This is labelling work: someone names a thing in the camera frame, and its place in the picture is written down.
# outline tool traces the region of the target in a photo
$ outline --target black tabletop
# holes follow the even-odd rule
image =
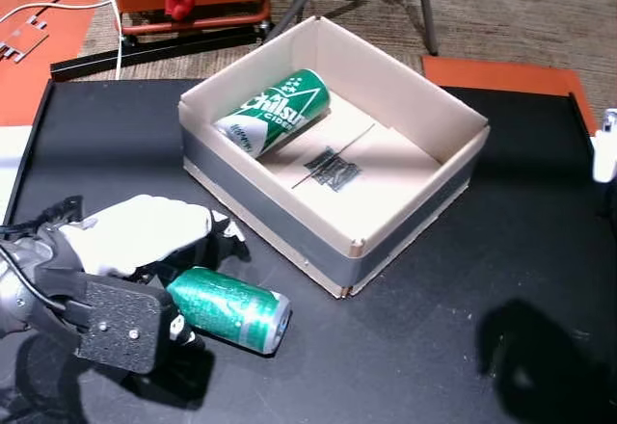
[[[54,85],[13,220],[77,194],[88,213],[141,193],[226,211],[181,167],[176,105],[195,83]],[[220,271],[293,303],[273,357],[210,340],[205,355],[124,377],[14,334],[0,341],[0,419],[493,424],[603,406],[615,241],[572,101],[450,91],[493,127],[471,185],[357,297],[333,299],[241,224],[252,260]]]

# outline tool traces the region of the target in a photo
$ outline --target green can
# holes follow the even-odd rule
[[[321,77],[310,69],[300,69],[214,125],[257,157],[319,116],[329,105],[330,94]]]
[[[277,350],[291,314],[284,295],[203,267],[187,270],[167,291],[191,326],[263,355]]]

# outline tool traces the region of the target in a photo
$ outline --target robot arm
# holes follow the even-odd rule
[[[201,339],[158,278],[136,271],[208,239],[225,243],[219,252],[248,254],[228,217],[151,196],[84,220],[80,198],[69,198],[2,234],[17,239],[0,240],[0,338],[32,327],[80,358],[142,374],[172,342],[199,347]],[[130,280],[137,276],[146,278]]]

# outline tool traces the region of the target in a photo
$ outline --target open cardboard box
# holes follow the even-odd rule
[[[332,101],[297,136],[255,160],[212,126],[301,68]],[[360,291],[465,190],[489,134],[463,102],[315,17],[185,93],[179,111],[186,170],[336,297]],[[357,174],[311,175],[324,152]]]

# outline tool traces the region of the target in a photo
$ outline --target orange mat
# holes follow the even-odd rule
[[[0,16],[25,3],[52,0],[0,0]],[[100,0],[62,0],[70,5]],[[9,36],[40,8],[23,10],[0,23],[0,40]],[[49,9],[40,15],[49,37],[20,63],[0,58],[0,125],[30,125],[49,79],[49,65],[77,57],[93,18],[94,10]],[[114,27],[110,20],[109,27]]]
[[[504,90],[567,96],[573,93],[589,133],[596,133],[594,118],[578,74],[573,70],[535,65],[491,63],[423,56],[424,75],[442,87]]]

